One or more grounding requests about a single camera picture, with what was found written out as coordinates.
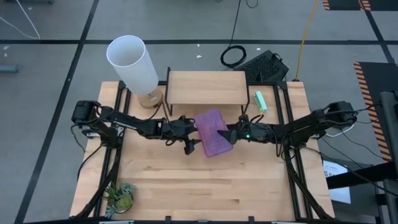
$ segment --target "small plant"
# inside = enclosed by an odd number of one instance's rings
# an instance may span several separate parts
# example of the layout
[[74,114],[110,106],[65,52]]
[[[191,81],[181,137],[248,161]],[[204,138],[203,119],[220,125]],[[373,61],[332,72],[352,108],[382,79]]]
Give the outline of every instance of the small plant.
[[106,206],[105,217],[111,218],[115,213],[128,211],[134,203],[132,192],[135,188],[136,186],[132,184],[123,183],[117,189],[116,186],[111,183],[105,190],[108,196],[104,197],[104,199],[109,201],[108,206]]

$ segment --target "purple sponge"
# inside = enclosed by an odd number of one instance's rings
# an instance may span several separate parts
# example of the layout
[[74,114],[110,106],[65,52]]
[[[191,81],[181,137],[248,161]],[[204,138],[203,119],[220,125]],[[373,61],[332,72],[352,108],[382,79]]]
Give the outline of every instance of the purple sponge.
[[195,125],[207,157],[232,150],[233,146],[217,133],[218,130],[228,130],[219,110],[196,115]]

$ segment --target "orange and black striped tape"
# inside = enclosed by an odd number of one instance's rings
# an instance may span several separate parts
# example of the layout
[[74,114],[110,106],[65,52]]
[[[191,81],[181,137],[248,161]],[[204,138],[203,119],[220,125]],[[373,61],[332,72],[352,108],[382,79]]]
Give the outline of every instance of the orange and black striped tape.
[[323,3],[323,8],[325,8],[326,10],[330,10],[329,0],[322,0],[322,3]]
[[[366,84],[365,77],[363,76],[361,64],[359,64],[359,62],[354,62],[354,69],[355,69],[355,73],[356,73],[356,76],[359,81],[359,86],[361,88],[361,92],[362,92],[362,96],[365,101],[365,104],[367,106],[371,106],[374,103],[373,103],[372,97],[371,97],[369,89],[368,89],[368,84]],[[391,161],[390,150],[388,150],[386,139],[384,138],[384,135],[383,135],[383,130],[381,129],[379,119],[377,118],[376,109],[374,107],[369,108],[368,114],[372,121],[373,131],[374,131],[374,134],[376,135],[376,140],[377,140],[377,144],[379,145],[381,157],[385,161],[389,162],[389,161]]]
[[358,2],[362,10],[371,11],[371,5],[369,3],[369,0],[358,0]]

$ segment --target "white lamp shade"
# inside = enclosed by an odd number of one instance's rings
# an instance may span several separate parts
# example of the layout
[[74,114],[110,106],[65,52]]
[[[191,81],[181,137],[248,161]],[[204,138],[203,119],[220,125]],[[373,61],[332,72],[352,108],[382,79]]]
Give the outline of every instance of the white lamp shade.
[[108,46],[106,58],[132,93],[146,95],[156,89],[159,78],[140,38],[118,37]]

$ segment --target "wooden lamp base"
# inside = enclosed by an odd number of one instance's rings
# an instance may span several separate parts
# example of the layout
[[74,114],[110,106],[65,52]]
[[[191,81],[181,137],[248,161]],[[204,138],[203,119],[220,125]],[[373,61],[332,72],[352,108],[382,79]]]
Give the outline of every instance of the wooden lamp base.
[[138,102],[145,109],[153,109],[158,107],[163,100],[163,93],[159,88],[156,88],[149,94],[138,96]]

